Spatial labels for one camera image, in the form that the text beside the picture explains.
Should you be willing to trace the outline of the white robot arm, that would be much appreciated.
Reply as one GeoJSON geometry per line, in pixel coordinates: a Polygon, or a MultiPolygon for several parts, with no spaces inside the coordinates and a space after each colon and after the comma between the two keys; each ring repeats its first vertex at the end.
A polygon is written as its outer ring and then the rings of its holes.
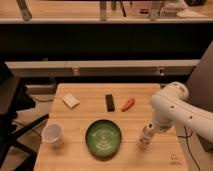
{"type": "Polygon", "coordinates": [[[155,92],[150,99],[154,129],[166,132],[173,122],[179,122],[213,143],[213,113],[187,103],[188,96],[187,87],[180,82],[155,92]]]}

